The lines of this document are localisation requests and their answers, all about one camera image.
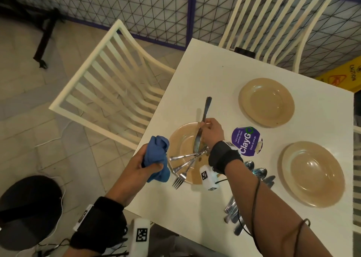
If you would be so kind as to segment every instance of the yellow caution sign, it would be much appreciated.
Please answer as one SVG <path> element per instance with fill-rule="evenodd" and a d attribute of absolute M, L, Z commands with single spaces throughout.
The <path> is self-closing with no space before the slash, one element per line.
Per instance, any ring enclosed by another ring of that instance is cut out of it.
<path fill-rule="evenodd" d="M 316 78 L 316 80 L 345 90 L 361 90 L 361 56 Z"/>

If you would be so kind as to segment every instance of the beige plate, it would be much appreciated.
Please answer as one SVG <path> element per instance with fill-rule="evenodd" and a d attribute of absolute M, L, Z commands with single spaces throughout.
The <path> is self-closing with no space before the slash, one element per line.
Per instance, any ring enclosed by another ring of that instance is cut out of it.
<path fill-rule="evenodd" d="M 295 111 L 290 92 L 277 81 L 268 78 L 249 81 L 241 89 L 238 103 L 251 119 L 265 127 L 287 123 Z"/>
<path fill-rule="evenodd" d="M 286 148 L 282 174 L 291 192 L 315 207 L 336 204 L 345 189 L 340 164 L 328 150 L 312 142 L 300 141 Z"/>
<path fill-rule="evenodd" d="M 169 161 L 169 157 L 172 156 L 180 156 L 185 154 L 192 154 L 193 153 L 193 145 L 194 139 L 197 135 L 199 129 L 199 123 L 189 123 L 185 124 L 178 128 L 169 139 L 169 149 L 167 151 L 168 155 L 168 163 L 170 164 L 171 168 L 178 167 L 179 165 L 184 164 L 185 162 L 192 159 L 191 157 L 178 159 L 175 161 Z M 201 174 L 199 173 L 200 167 L 203 165 L 208 164 L 208 156 L 206 154 L 198 157 L 196 162 L 192 165 L 187 173 L 186 182 L 201 185 L 202 178 Z M 180 173 L 186 171 L 187 167 L 182 168 L 177 175 L 179 176 Z"/>

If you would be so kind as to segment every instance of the wristband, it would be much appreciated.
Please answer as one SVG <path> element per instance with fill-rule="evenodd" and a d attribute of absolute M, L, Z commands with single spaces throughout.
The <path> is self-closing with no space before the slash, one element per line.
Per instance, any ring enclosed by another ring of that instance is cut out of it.
<path fill-rule="evenodd" d="M 227 164 L 233 160 L 243 162 L 239 149 L 230 142 L 219 141 L 213 146 L 208 162 L 215 172 L 224 174 Z"/>
<path fill-rule="evenodd" d="M 104 253 L 106 248 L 118 244 L 126 230 L 124 207 L 106 197 L 99 197 L 89 205 L 76 223 L 70 246 Z"/>

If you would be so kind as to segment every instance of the blue cloth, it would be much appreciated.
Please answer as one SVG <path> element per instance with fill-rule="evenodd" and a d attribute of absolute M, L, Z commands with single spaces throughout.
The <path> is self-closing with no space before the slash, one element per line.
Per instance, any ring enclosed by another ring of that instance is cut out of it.
<path fill-rule="evenodd" d="M 145 168 L 154 163 L 162 163 L 163 169 L 160 172 L 153 173 L 147 180 L 149 183 L 152 180 L 166 182 L 170 176 L 170 170 L 167 166 L 167 150 L 169 141 L 163 136 L 152 136 L 148 143 L 146 154 L 142 161 L 142 167 Z"/>

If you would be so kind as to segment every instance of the purple sticker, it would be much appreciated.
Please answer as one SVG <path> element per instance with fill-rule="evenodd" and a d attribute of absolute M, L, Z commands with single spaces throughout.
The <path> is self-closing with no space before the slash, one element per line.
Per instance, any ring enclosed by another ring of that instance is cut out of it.
<path fill-rule="evenodd" d="M 254 127 L 237 127 L 232 133 L 232 143 L 245 156 L 254 156 L 263 146 L 262 137 Z"/>

